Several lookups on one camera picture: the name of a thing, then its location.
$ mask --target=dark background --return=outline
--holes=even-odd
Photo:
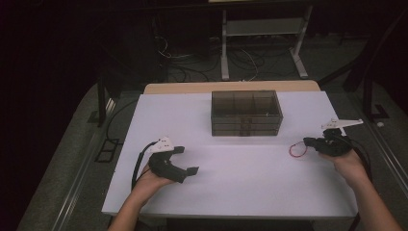
[[[314,8],[308,36],[347,33],[379,38],[405,4],[396,0],[334,3]],[[142,5],[133,1],[134,7]],[[2,1],[2,230],[14,230],[18,225],[77,105],[91,86],[104,77],[110,83],[111,96],[118,96],[125,84],[142,89],[147,83],[164,80],[166,70],[160,67],[164,61],[156,52],[153,17],[156,31],[172,39],[172,44],[185,44],[204,55],[208,37],[220,33],[219,12],[157,16],[93,11],[124,6],[125,1]],[[392,97],[405,112],[408,78],[403,57],[407,57],[407,37],[402,32],[407,22],[405,15],[381,50],[375,68],[370,68],[370,74],[393,92]],[[181,26],[187,29],[178,30]],[[377,42],[372,39],[372,47]],[[370,57],[372,48],[366,53]],[[357,67],[360,72],[365,68]],[[390,72],[398,79],[391,80]]]

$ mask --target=gray carpet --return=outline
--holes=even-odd
[[[354,59],[364,46],[360,40],[345,41],[339,45],[340,38],[330,36],[325,38],[306,38],[300,52],[310,79],[319,80],[335,71],[337,68],[347,64]],[[264,54],[265,64],[259,67],[259,75],[253,81],[262,80],[297,80],[297,73],[294,69],[292,59],[287,49],[293,44],[290,39],[279,38],[272,47],[265,47],[263,44],[240,46],[236,41],[235,54],[241,59],[246,59],[247,64],[230,63],[231,81],[247,80],[253,77],[255,69],[250,60],[240,48],[249,50],[253,57],[256,54]],[[254,60],[260,64],[262,59]],[[199,58],[192,58],[174,62],[181,66],[186,66],[196,70],[208,70],[206,72],[189,71],[185,76],[178,67],[169,71],[168,81],[176,82],[186,78],[186,81],[203,82],[208,78],[210,81],[220,80],[220,69],[218,54],[209,60],[201,61]],[[339,118],[357,119],[361,115],[361,91],[355,93],[345,93],[341,85],[346,74],[322,87],[336,110]],[[109,136],[123,141],[133,111],[136,107],[134,100],[138,99],[139,92],[133,90],[124,91],[115,100],[115,110],[109,114],[108,118],[120,109],[131,103],[123,111],[119,112],[110,124]],[[384,126],[375,128],[375,124],[363,124],[346,129],[347,134],[354,140],[360,142],[371,156],[373,182],[379,193],[383,197],[390,210],[402,225],[408,229],[408,200],[404,191],[395,180],[393,173],[382,157],[381,150],[376,144],[370,130],[372,127],[380,133],[387,144],[391,147],[401,164],[408,169],[408,119],[407,115],[390,99],[388,94],[379,86],[374,89],[374,103],[381,104],[390,115],[387,119],[378,119],[376,122],[383,122]],[[93,158],[101,148],[107,123],[98,128],[95,123],[89,123],[89,117],[97,111],[96,88],[89,90],[83,101],[78,106],[78,110],[66,129],[65,135],[57,149],[54,158],[44,175],[33,200],[20,223],[19,230],[52,230],[53,225],[64,207],[66,199],[73,201],[73,207],[65,209],[66,220],[58,223],[61,230],[104,230],[110,222],[110,216],[103,215],[100,211],[106,196],[106,191],[115,170],[115,163],[120,154],[120,147],[114,154],[114,159],[110,163],[96,163]],[[81,165],[86,165],[86,171],[81,171]],[[77,192],[71,190],[71,186],[80,180],[81,187]],[[162,220],[148,220],[156,229],[163,229]],[[352,219],[342,220],[317,220],[314,222],[316,231],[323,230],[346,230]]]

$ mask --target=red cable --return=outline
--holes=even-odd
[[[303,141],[297,142],[297,143],[295,143],[294,145],[292,145],[291,147],[289,147],[289,154],[290,154],[292,157],[299,158],[299,157],[303,156],[304,154],[306,154],[306,152],[307,152],[307,146],[306,146],[304,152],[303,152],[302,154],[298,155],[298,156],[296,156],[296,155],[294,155],[294,154],[292,153],[292,148],[293,148],[294,146],[296,146],[297,144],[300,144],[301,142],[303,142]]]

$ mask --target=forearm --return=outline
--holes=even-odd
[[[114,219],[114,222],[109,227],[109,231],[134,231],[136,222],[138,221],[142,202],[137,201],[133,197],[128,197],[120,208],[119,213]]]
[[[366,230],[402,230],[369,179],[354,184],[352,189]]]

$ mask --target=table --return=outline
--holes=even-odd
[[[284,116],[278,136],[211,136],[209,92],[238,89],[277,90]],[[303,137],[321,137],[321,124],[336,117],[315,82],[155,84],[145,93],[135,109],[103,213],[115,215],[130,193],[139,152],[169,136],[174,145],[186,147],[185,153],[171,158],[172,163],[200,169],[183,184],[156,193],[142,208],[143,216],[317,219],[356,215],[353,192],[332,164],[312,149],[298,159],[288,153],[290,145]],[[146,153],[142,166],[148,158]]]

